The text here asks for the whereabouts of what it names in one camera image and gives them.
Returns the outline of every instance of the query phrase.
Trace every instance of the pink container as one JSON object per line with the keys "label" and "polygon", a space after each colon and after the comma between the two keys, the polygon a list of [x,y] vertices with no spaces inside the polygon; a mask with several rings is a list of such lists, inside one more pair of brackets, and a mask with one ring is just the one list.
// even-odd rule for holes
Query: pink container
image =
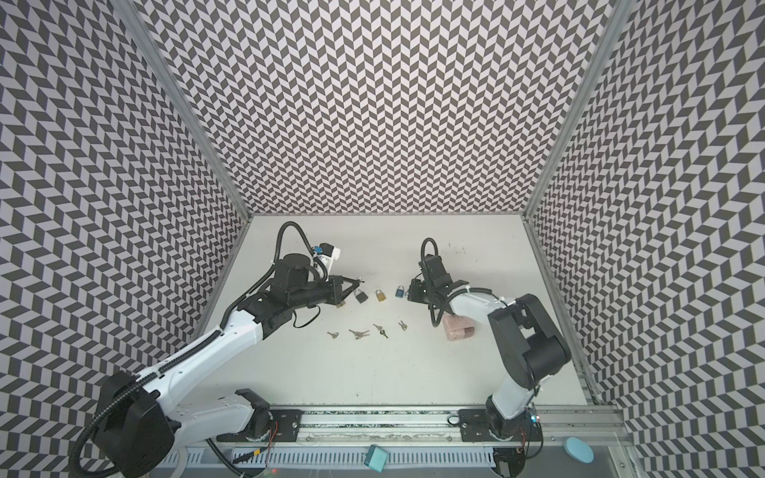
{"label": "pink container", "polygon": [[448,340],[467,339],[476,333],[473,319],[469,317],[444,313],[441,322],[444,324]]}

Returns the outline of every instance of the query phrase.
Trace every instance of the white table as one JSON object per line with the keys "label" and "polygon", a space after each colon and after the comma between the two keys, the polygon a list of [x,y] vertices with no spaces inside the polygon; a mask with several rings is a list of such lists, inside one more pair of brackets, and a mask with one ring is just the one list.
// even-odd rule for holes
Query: white table
{"label": "white table", "polygon": [[[229,361],[186,402],[250,388],[274,405],[485,403],[506,374],[490,327],[479,324],[474,337],[448,342],[442,326],[431,326],[426,305],[395,296],[398,286],[407,288],[419,273],[420,245],[429,236],[452,279],[508,298],[534,294],[554,316],[520,216],[261,216],[249,228],[207,330],[268,269],[276,233],[287,220],[300,224],[312,245],[340,247],[332,273],[361,277],[369,299],[359,304],[351,296],[341,308],[324,305],[304,329],[282,326]],[[294,229],[288,229],[282,246],[282,256],[289,252],[306,252]],[[384,302],[377,301],[377,288],[385,292]],[[299,310],[298,323],[313,314]],[[373,324],[384,326],[389,338]],[[369,330],[369,337],[355,340],[349,329]],[[340,335],[332,339],[327,332]],[[535,403],[586,405],[572,364],[545,383]]]}

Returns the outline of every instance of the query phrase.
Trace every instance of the padlock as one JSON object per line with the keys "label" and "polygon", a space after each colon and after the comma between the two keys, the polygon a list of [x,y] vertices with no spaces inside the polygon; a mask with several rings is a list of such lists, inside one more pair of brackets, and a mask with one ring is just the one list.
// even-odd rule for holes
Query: padlock
{"label": "padlock", "polygon": [[359,301],[359,304],[363,304],[364,301],[368,299],[366,294],[364,294],[364,291],[362,291],[361,289],[356,289],[355,291],[353,291],[353,295],[356,296],[356,300]]}

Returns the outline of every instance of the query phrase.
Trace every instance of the teal box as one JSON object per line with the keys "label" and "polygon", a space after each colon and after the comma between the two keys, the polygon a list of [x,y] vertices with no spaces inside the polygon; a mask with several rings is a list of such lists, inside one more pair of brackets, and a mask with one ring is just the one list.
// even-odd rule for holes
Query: teal box
{"label": "teal box", "polygon": [[369,453],[366,454],[364,464],[377,473],[382,473],[386,461],[388,461],[388,452],[376,445],[372,445],[369,447]]}

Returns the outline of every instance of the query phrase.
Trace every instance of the black and white geometric pattern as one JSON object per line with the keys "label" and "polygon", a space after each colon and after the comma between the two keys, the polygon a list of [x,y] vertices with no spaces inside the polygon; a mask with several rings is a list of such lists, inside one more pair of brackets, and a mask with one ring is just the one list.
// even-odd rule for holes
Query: black and white geometric pattern
{"label": "black and white geometric pattern", "polygon": [[613,0],[138,2],[257,213],[521,210]]}
{"label": "black and white geometric pattern", "polygon": [[242,220],[102,0],[0,4],[0,159],[0,470],[49,476],[102,377],[190,338]]}
{"label": "black and white geometric pattern", "polygon": [[652,476],[765,476],[765,5],[647,0],[535,224]]}

